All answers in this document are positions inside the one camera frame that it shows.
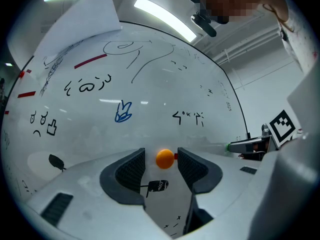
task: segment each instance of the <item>curved whiteboard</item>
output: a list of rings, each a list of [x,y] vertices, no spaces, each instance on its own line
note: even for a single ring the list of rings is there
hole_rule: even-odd
[[[26,65],[1,130],[4,172],[17,199],[75,164],[114,153],[145,148],[148,184],[161,171],[155,157],[162,149],[246,138],[239,101],[218,65],[167,33],[122,26]]]

